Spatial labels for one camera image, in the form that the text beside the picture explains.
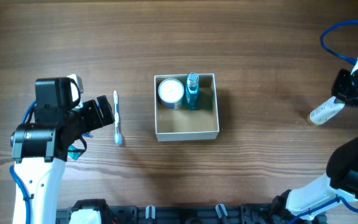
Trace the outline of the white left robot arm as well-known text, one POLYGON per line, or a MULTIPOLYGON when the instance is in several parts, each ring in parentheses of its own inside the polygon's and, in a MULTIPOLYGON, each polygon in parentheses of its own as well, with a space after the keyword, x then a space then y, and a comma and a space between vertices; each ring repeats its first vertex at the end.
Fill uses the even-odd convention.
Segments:
POLYGON ((13 223, 55 223, 58 192, 70 146, 113 124, 106 96, 82 102, 79 78, 39 78, 35 102, 11 135, 16 183, 13 223))

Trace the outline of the blue white toothbrush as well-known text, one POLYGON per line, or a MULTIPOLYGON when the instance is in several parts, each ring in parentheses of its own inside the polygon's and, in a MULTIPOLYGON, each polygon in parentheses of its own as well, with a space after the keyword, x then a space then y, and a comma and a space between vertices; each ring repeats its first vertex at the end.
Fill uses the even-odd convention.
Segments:
POLYGON ((119 116, 119 97, 117 91, 113 91, 113 102, 114 102, 114 119, 115 119, 115 134, 114 141, 115 144, 121 146, 123 144, 122 134, 120 133, 120 116, 119 116))

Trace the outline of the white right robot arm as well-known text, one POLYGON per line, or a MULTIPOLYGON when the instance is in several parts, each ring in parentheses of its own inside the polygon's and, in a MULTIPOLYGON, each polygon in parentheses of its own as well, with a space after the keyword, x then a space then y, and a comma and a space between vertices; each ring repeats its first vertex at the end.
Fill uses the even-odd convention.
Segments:
MULTIPOLYGON (((351 71, 341 69, 331 88, 332 97, 309 115, 310 124, 319 126, 338 114, 345 106, 358 107, 358 57, 344 55, 341 59, 353 66, 351 71)), ((315 222, 326 210, 358 201, 358 137, 337 148, 329 158, 325 173, 308 185, 274 198, 266 217, 271 223, 315 222)))

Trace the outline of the red green toothpaste tube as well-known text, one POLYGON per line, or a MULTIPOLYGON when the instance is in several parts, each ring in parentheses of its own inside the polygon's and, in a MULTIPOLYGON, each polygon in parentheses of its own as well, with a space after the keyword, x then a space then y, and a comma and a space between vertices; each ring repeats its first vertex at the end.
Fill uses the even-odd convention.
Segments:
POLYGON ((86 150, 85 149, 77 149, 75 146, 68 147, 68 155, 76 161, 86 150))

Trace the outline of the white lotion tube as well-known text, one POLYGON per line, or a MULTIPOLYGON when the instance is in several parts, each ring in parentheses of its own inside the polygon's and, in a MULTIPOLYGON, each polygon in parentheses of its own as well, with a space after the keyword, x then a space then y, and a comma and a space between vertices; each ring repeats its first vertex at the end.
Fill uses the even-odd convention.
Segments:
POLYGON ((330 97, 308 115, 308 122, 312 126, 319 126, 333 118, 345 106, 345 103, 335 96, 330 97))

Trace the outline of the white round jar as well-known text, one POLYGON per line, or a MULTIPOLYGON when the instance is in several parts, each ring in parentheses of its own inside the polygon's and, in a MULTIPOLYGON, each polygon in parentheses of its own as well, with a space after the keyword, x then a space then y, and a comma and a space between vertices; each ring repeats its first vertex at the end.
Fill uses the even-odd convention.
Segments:
POLYGON ((165 79, 158 86, 160 102, 163 107, 169 110, 176 110, 181 107, 184 93, 183 84, 175 78, 165 79))

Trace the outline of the blue mouthwash bottle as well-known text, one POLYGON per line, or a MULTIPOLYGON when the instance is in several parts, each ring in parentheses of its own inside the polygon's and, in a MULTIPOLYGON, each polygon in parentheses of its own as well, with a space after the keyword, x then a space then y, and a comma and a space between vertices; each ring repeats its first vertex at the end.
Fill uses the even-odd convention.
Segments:
POLYGON ((186 107, 188 110, 196 110, 198 104, 198 94, 199 94, 199 75, 197 73, 191 72, 187 75, 186 78, 186 107))

